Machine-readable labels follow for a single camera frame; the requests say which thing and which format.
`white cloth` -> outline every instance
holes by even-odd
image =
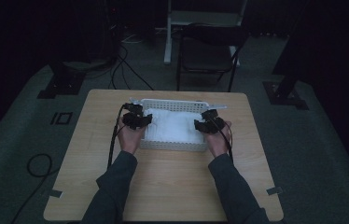
[[[152,122],[145,132],[145,140],[160,142],[203,143],[203,135],[195,130],[194,120],[202,121],[202,115],[191,112],[174,112],[150,108]]]

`dark floor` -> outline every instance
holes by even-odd
[[[164,35],[157,34],[154,44],[139,40],[134,37],[128,41],[135,43],[123,44],[129,51],[126,61],[155,90],[174,91],[176,41],[173,62],[164,65]],[[285,43],[276,37],[249,38],[240,54],[241,66],[232,91],[248,96],[273,180],[284,190],[279,198],[286,223],[349,223],[349,158],[313,89],[301,82],[296,85],[300,97],[310,108],[298,110],[295,106],[271,105],[263,88],[263,81],[282,79],[271,73]],[[120,66],[114,81],[118,89],[127,89],[121,69]],[[126,66],[123,71],[131,89],[148,90]],[[0,122],[0,223],[9,223],[16,216],[41,180],[27,173],[30,158],[47,153],[52,157],[53,169],[61,166],[89,90],[107,89],[110,74],[110,71],[88,73],[79,95],[38,100],[36,96],[52,76],[45,67],[24,87]],[[181,90],[225,91],[228,83],[227,77],[217,85],[200,80],[195,76],[185,78]],[[52,125],[52,117],[57,112],[72,112],[70,123]],[[37,160],[31,166],[33,171],[42,174],[48,163]],[[17,223],[48,223],[43,212],[55,177],[47,178],[22,210]]]

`hand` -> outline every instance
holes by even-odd
[[[122,118],[119,120],[119,144],[123,151],[127,151],[131,154],[134,154],[136,149],[139,148],[140,141],[145,133],[146,127],[138,128],[132,130],[130,127],[125,126],[122,122]]]
[[[227,125],[224,126],[224,128],[221,130],[221,132],[224,133],[228,141],[230,141],[230,121],[225,121]],[[214,157],[217,157],[219,155],[222,155],[224,153],[227,153],[227,144],[226,141],[221,135],[220,132],[218,133],[203,133],[204,139],[206,139],[206,142],[209,146],[210,152],[213,154]]]

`dark background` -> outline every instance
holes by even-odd
[[[222,3],[179,0],[173,9],[234,11],[241,5]],[[166,12],[161,0],[0,0],[0,119],[49,60],[108,60],[121,36],[113,25],[153,41]],[[349,2],[249,0],[244,24],[253,36],[290,36],[273,72],[314,87],[349,154]]]

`wrist-mounted device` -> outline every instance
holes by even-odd
[[[217,110],[206,110],[202,113],[202,118],[205,122],[194,120],[195,129],[202,133],[217,133],[225,126],[224,119],[218,116]]]
[[[146,127],[152,121],[152,115],[143,116],[143,107],[141,105],[125,104],[124,109],[129,113],[123,115],[122,122],[131,129]]]

